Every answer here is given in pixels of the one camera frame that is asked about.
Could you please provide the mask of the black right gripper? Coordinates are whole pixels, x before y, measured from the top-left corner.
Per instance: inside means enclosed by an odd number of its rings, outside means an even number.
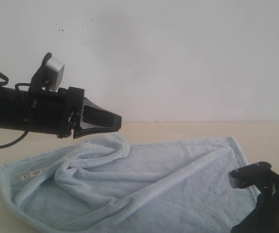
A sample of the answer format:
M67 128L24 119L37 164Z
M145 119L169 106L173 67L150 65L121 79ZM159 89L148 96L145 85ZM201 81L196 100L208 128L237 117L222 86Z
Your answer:
M232 233L279 233L279 175L272 169L252 179L260 194L254 208Z

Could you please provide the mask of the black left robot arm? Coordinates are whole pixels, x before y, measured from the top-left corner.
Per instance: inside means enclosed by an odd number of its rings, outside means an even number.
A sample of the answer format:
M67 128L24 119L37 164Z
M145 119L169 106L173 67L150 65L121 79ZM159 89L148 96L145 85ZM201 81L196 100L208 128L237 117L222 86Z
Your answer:
M100 108L75 87L57 92L35 93L9 88L9 98L0 93L0 128L54 134L77 139L96 133L117 132L122 117Z

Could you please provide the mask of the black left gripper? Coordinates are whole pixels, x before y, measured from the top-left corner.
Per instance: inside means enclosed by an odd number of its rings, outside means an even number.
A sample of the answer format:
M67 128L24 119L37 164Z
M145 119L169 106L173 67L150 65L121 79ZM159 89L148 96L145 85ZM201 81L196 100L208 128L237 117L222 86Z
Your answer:
M95 105L84 97L81 88L59 88L57 92L26 91L28 106L24 116L24 130L54 134L58 138L73 135L74 139L98 134L118 132L122 117Z

